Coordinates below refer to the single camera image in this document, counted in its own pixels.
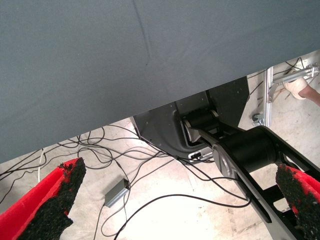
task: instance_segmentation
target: black cable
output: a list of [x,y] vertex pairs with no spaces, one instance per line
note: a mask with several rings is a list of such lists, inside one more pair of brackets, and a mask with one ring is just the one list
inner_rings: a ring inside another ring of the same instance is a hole
[[[273,76],[275,76],[275,75],[277,75],[277,74],[282,74],[282,73],[288,74],[288,72],[289,72],[292,68],[295,68],[295,66],[297,65],[297,63],[298,63],[299,60],[301,60],[302,66],[303,66],[303,68],[305,68],[305,67],[304,67],[304,63],[303,63],[303,61],[302,61],[302,58],[301,58],[301,57],[298,57],[298,59],[295,61],[294,65],[291,65],[290,63],[285,62],[286,64],[290,65],[290,68],[289,68],[289,69],[284,70],[284,71],[279,71],[279,72],[273,74]],[[265,71],[266,71],[266,70],[264,70],[264,71],[262,71],[262,72],[259,72],[258,74],[253,75],[253,76],[251,76],[251,77],[247,77],[247,79],[253,78],[253,77],[255,77],[255,76],[259,75],[259,74],[264,73]],[[249,96],[248,96],[246,102],[249,101],[250,96],[255,92],[255,90],[257,90],[257,88],[258,88],[263,82],[264,82],[264,81],[261,81],[261,82],[249,93]]]
[[140,212],[143,208],[145,208],[146,206],[148,206],[149,204],[160,200],[160,199],[164,199],[164,198],[169,198],[169,197],[185,197],[185,198],[191,198],[191,199],[197,199],[197,200],[201,200],[201,201],[205,201],[207,203],[211,203],[211,204],[215,204],[218,206],[223,206],[223,207],[227,207],[227,208],[245,208],[246,206],[250,205],[251,203],[251,199],[248,199],[248,202],[246,204],[243,205],[230,205],[230,204],[225,204],[225,203],[221,203],[221,202],[216,202],[216,201],[211,201],[209,199],[205,199],[202,197],[198,197],[198,196],[192,196],[192,195],[187,195],[187,194],[169,194],[169,195],[163,195],[163,196],[159,196],[156,197],[155,199],[147,202],[146,204],[144,204],[143,206],[141,206],[138,210],[136,210],[127,221],[125,221],[125,223],[122,225],[122,227],[119,229],[119,231],[116,233],[114,240],[116,240],[120,234],[120,232],[123,230],[123,228],[128,224],[128,222],[138,213]]
[[102,234],[103,236],[105,236],[105,237],[113,237],[113,236],[116,235],[116,233],[113,233],[113,234],[105,234],[105,233],[103,232],[103,227],[104,227],[104,225],[106,224],[106,222],[107,222],[109,219],[111,219],[114,215],[116,215],[117,213],[119,213],[119,212],[125,207],[125,205],[128,203],[128,200],[129,200],[129,197],[130,197],[130,193],[131,193],[132,187],[133,187],[138,181],[140,181],[141,179],[143,179],[143,178],[145,178],[146,176],[154,173],[155,171],[157,171],[157,170],[159,170],[160,168],[164,167],[165,165],[167,165],[168,163],[172,162],[173,160],[174,160],[174,159],[172,159],[172,160],[169,161],[169,162],[166,162],[166,163],[162,164],[161,166],[157,167],[156,169],[152,170],[151,172],[147,173],[146,175],[140,177],[140,178],[137,179],[135,182],[133,182],[133,180],[131,180],[131,183],[132,183],[132,184],[131,184],[131,186],[130,186],[130,190],[129,190],[128,194],[127,194],[127,198],[126,198],[126,201],[125,201],[124,205],[123,205],[121,208],[119,208],[117,211],[115,211],[113,214],[111,214],[109,217],[107,217],[107,218],[104,220],[103,224],[101,225],[100,231],[101,231],[101,234]]
[[102,209],[104,208],[104,206],[105,206],[105,204],[103,204],[103,205],[101,206],[101,209],[100,209],[100,211],[99,211],[98,219],[97,219],[97,221],[96,221],[96,226],[95,226],[95,231],[94,231],[93,240],[96,239],[97,230],[98,230],[98,224],[99,224],[99,219],[100,219],[100,215],[101,215],[101,212],[102,212]]
[[36,150],[34,152],[32,152],[31,154],[29,154],[28,156],[26,156],[24,159],[20,160],[19,162],[17,162],[16,164],[12,165],[11,167],[9,167],[7,170],[5,170],[4,172],[0,173],[0,176],[8,173],[9,170],[11,170],[12,168],[14,168],[15,166],[17,166],[18,164],[22,163],[24,160],[30,158],[32,155],[36,154],[37,152],[39,152],[40,150]]
[[296,64],[298,63],[298,61],[301,61],[301,65],[302,65],[302,68],[304,69],[305,68],[305,66],[304,66],[304,62],[302,61],[302,58],[301,57],[298,57],[298,59],[296,60],[296,62],[295,62],[295,64],[294,65],[291,65],[290,63],[288,63],[287,61],[285,62],[286,64],[288,64],[290,67],[291,67],[291,69],[292,68],[295,68],[295,69],[299,69],[299,70],[301,70],[301,68],[300,67],[297,67],[296,66]]
[[[187,161],[183,160],[183,159],[178,159],[178,161],[183,161],[183,162],[186,162],[188,164]],[[182,165],[188,169],[190,172],[192,172],[195,176],[197,176],[191,169],[189,169],[185,164],[182,163]],[[226,192],[227,194],[230,194],[238,199],[241,199],[241,200],[246,200],[245,197],[242,197],[242,196],[239,196],[237,194],[234,194],[233,192],[230,192],[228,191],[227,189],[225,189],[223,186],[221,186],[219,183],[217,183],[212,177],[210,177],[208,174],[206,174],[204,171],[202,171],[200,168],[192,165],[192,164],[189,164],[189,166],[197,169],[200,173],[202,173],[204,176],[206,176],[208,179],[210,179],[211,182],[213,182],[215,185],[217,185],[221,190],[223,190],[224,192]]]
[[21,177],[18,177],[18,178],[16,178],[15,180],[13,180],[13,182],[12,182],[12,184],[11,184],[11,187],[9,188],[8,192],[7,192],[7,193],[3,196],[3,198],[0,200],[0,204],[2,204],[2,202],[5,200],[6,196],[10,193],[10,191],[12,190],[15,182],[16,182],[17,180],[19,180],[19,179],[22,179],[26,173],[30,173],[30,174],[31,174],[32,172],[30,172],[30,171],[25,171],[25,172],[21,175]]
[[247,77],[246,79],[251,79],[251,78],[253,78],[253,77],[255,77],[255,76],[258,76],[258,75],[260,75],[260,74],[263,74],[265,71],[267,71],[267,69],[265,69],[265,70],[263,70],[263,71],[255,74],[255,75],[253,75],[253,76]]

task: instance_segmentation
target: metal rod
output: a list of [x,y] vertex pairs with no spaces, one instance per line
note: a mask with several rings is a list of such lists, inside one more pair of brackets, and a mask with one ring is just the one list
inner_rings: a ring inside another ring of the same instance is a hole
[[264,90],[263,90],[263,125],[270,127],[271,125],[271,99],[269,90],[273,84],[274,67],[269,67],[264,72]]

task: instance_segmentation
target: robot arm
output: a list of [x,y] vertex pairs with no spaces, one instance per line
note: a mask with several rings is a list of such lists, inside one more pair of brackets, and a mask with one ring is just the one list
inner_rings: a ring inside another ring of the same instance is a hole
[[214,112],[204,110],[186,116],[183,125],[189,142],[203,142],[212,148],[223,176],[242,181],[238,187],[251,197],[253,208],[273,239],[304,239],[294,212],[281,212],[274,206],[274,202],[284,198],[278,185],[263,190],[250,173],[269,164],[285,164],[320,181],[317,166],[264,126],[245,131],[219,122]]

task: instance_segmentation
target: black cylinder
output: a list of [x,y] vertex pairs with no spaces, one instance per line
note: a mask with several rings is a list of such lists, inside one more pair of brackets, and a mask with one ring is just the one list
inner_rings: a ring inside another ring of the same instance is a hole
[[227,136],[220,141],[220,144],[248,172],[276,161],[274,144],[259,127]]

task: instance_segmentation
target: floor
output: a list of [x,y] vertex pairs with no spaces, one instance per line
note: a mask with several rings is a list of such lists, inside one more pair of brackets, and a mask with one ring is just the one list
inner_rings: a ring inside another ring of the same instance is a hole
[[[312,52],[302,58],[310,63],[320,61],[320,52]],[[287,68],[285,63],[281,63],[274,67],[274,73]],[[248,85],[250,91],[252,91],[262,80],[263,74],[249,78]],[[320,77],[312,81],[310,85],[320,92]],[[260,102],[258,98],[262,97],[262,91],[263,86],[261,85],[251,95],[243,112],[239,127],[243,129],[250,129],[253,127],[251,116],[252,114],[261,111],[261,109],[257,109],[257,106]],[[288,94],[289,93],[284,90],[272,104],[272,123],[270,128],[320,167],[320,159],[318,158],[320,154],[318,144],[320,140],[320,108],[313,102],[308,100],[296,100],[293,96],[288,96]],[[124,119],[114,124],[133,130],[132,123],[129,119]],[[114,126],[105,126],[104,129],[106,138],[135,137],[132,133]],[[96,129],[92,131],[90,137],[99,137],[101,135],[102,130]],[[82,138],[87,136],[88,133],[81,135]],[[146,143],[136,139],[104,140],[101,144],[119,152],[124,152],[131,148],[139,149],[149,154],[153,154],[154,151]],[[54,147],[54,145],[48,146],[45,150],[49,150],[52,147]],[[61,162],[75,158],[77,156],[77,150],[77,148],[58,147],[49,152],[46,155],[48,160],[53,157],[56,158],[40,171],[41,178],[50,173]],[[148,157],[144,153],[131,152],[128,154],[138,158]],[[102,165],[89,151],[82,151],[80,156],[85,159],[85,164],[88,166],[98,167]],[[0,172],[3,172],[23,157],[24,156],[21,156],[0,164]],[[117,160],[130,180],[132,180],[136,174],[139,164],[142,163],[142,160],[134,160],[126,156],[121,156]],[[138,178],[171,160],[170,157],[164,157],[148,161],[141,168]],[[221,176],[214,163],[199,163],[197,166],[212,177]],[[14,179],[19,178],[22,175],[23,172],[21,171],[15,172],[1,181],[0,201],[10,189]],[[261,171],[254,172],[253,175],[254,178],[258,182],[264,184],[265,187],[269,187],[275,183],[275,168],[272,165],[265,167]],[[124,177],[124,173],[115,163],[112,163],[108,168],[101,170],[88,169],[71,212],[69,213],[69,217],[74,223],[63,232],[60,239],[93,239],[98,214],[104,203],[104,195]],[[0,213],[5,211],[23,194],[34,187],[37,182],[38,173],[36,171],[34,173],[26,173],[23,178],[16,180],[12,190],[0,204]],[[229,191],[240,194],[240,191],[233,182],[220,180],[219,183]],[[128,204],[126,205],[127,216],[131,216],[146,202],[168,194],[194,195],[216,202],[228,203],[230,205],[241,205],[244,203],[244,201],[224,193],[212,183],[200,181],[187,171],[181,163],[174,160],[134,185],[131,189]],[[114,238],[103,236],[101,227],[106,218],[121,208],[122,205],[123,200],[119,200],[111,208],[104,207],[102,209],[95,239],[106,240]],[[125,213],[121,210],[103,226],[103,233],[105,235],[116,233],[125,220]],[[152,203],[135,215],[120,233],[118,239],[269,240],[272,238],[251,206],[245,208],[228,208],[195,199],[170,197]]]

